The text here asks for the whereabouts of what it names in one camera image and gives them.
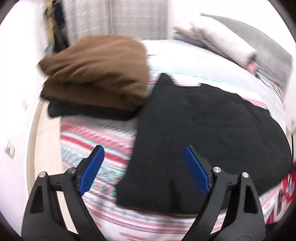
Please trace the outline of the black coat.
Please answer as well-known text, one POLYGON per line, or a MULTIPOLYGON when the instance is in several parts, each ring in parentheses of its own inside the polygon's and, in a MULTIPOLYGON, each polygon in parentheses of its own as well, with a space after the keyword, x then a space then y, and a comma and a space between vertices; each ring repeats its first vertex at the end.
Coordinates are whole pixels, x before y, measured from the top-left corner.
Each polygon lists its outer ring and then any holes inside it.
POLYGON ((165 214, 195 214, 205 194, 184 160, 192 145, 211 166, 247 172, 258 194, 278 185, 292 169, 286 135, 266 109, 210 85, 182 87, 161 74, 139 116, 116 203, 165 214))

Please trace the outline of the hanging dark clothes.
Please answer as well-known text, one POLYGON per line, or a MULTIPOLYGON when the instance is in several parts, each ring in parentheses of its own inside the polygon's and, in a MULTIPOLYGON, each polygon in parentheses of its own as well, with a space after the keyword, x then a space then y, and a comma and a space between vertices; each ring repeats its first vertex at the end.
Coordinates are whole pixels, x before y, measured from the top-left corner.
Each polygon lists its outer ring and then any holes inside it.
POLYGON ((59 53, 69 47, 62 1, 45 1, 45 20, 51 53, 59 53))

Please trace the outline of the patterned knit blanket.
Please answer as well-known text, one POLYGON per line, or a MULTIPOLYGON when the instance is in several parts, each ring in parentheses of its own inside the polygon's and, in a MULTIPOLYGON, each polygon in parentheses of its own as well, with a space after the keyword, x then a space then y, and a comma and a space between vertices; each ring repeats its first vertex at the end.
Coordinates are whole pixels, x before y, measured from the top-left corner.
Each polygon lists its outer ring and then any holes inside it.
MULTIPOLYGON (((285 123, 278 87, 264 77, 248 74, 242 80, 231 77, 209 78, 190 73, 170 73, 178 86, 208 84, 239 94, 255 106, 270 112, 280 126, 285 123)), ((98 229, 107 240, 181 240, 192 225, 189 215, 162 215, 133 211, 116 205, 116 184, 123 178, 137 134, 137 119, 104 120, 82 115, 63 117, 60 145, 64 169, 77 166, 97 145, 105 150, 99 172, 83 201, 98 229)))

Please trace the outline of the black folded garment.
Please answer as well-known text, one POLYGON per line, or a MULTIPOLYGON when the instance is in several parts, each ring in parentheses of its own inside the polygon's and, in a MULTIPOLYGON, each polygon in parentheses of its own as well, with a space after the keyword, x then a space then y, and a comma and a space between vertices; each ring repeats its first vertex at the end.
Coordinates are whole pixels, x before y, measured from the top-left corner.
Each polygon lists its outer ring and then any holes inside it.
POLYGON ((142 107, 136 108, 134 111, 120 110, 114 108, 103 108, 100 106, 92 106, 87 104, 79 104, 75 102, 58 100, 46 95, 42 90, 40 97, 49 102, 48 115, 51 118, 60 116, 85 115, 93 118, 103 118, 118 121, 128 121, 139 115, 142 107))

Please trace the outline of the dark pink cushion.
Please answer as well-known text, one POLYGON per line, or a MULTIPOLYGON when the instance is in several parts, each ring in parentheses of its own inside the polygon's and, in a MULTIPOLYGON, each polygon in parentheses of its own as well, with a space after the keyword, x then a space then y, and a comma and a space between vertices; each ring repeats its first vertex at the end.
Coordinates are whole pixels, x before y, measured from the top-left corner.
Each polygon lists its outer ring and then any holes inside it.
POLYGON ((246 70, 249 72, 249 73, 255 73, 258 69, 258 65, 257 63, 254 61, 254 60, 250 60, 249 63, 247 64, 246 66, 246 70))

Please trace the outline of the brown folded coat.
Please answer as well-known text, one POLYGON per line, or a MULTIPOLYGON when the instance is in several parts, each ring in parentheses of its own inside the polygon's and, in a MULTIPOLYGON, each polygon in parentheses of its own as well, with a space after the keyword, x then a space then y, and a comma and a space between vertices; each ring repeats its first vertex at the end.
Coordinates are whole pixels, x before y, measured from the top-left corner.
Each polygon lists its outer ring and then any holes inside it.
POLYGON ((48 77, 44 92, 49 98, 126 111, 136 110, 146 98, 147 53, 133 38, 83 36, 38 65, 48 77))

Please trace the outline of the grey quilted headboard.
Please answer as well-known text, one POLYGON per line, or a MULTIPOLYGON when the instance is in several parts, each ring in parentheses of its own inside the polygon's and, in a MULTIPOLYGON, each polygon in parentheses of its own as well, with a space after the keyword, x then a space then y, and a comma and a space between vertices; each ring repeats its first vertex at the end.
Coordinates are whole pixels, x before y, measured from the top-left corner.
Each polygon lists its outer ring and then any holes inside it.
POLYGON ((221 22, 255 48, 259 73, 278 85, 282 92, 286 91, 292 71, 292 55, 290 53, 265 33, 244 22, 223 16, 208 14, 202 14, 202 16, 221 22))

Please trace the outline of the grey bed sheet mattress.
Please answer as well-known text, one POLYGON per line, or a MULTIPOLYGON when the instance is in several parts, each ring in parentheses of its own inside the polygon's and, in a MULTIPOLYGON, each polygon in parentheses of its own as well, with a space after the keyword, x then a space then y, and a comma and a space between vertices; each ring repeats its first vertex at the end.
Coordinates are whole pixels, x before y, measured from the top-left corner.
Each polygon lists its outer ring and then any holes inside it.
POLYGON ((147 52, 151 84, 158 74, 166 73, 176 85, 212 85, 267 109, 280 127, 286 129, 281 98, 262 77, 257 78, 221 56, 181 41, 144 40, 142 43, 147 52))

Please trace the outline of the white folded duvet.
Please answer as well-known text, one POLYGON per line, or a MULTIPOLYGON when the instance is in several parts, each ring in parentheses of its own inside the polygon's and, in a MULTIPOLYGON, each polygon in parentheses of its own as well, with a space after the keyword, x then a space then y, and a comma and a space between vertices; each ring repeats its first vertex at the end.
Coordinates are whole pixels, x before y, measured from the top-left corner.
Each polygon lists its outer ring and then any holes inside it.
POLYGON ((193 35, 213 52, 247 68, 257 56, 257 50, 224 24, 210 19, 191 27, 193 35))

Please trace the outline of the pink pillow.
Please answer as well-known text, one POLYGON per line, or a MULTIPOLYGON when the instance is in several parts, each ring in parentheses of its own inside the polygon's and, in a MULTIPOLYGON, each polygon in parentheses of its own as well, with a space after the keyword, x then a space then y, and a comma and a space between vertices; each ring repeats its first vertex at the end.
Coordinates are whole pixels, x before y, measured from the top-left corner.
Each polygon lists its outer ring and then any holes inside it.
POLYGON ((193 28, 183 28, 183 27, 180 27, 180 26, 174 26, 173 29, 175 31, 180 32, 181 34, 191 38, 191 39, 196 39, 197 38, 197 35, 196 35, 193 28))

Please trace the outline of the grey pillow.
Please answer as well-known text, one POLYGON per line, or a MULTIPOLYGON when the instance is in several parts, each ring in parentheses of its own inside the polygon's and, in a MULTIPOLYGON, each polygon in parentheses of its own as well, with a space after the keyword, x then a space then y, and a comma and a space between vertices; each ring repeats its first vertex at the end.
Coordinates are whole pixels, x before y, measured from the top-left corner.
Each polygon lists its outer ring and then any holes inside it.
POLYGON ((207 48, 207 46, 204 43, 202 43, 201 41, 191 39, 191 38, 183 35, 181 32, 175 32, 173 34, 173 39, 177 40, 177 41, 185 42, 185 43, 188 43, 188 44, 191 44, 191 45, 194 45, 194 46, 197 46, 199 48, 203 48, 203 49, 207 48))

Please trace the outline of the grey dotted curtain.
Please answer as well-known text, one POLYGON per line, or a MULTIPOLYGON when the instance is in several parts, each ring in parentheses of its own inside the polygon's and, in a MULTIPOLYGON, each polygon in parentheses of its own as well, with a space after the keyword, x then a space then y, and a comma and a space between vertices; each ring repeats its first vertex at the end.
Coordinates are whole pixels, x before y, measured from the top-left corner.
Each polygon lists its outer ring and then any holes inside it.
POLYGON ((168 1, 62 1, 62 6, 70 44, 86 35, 168 37, 168 1))

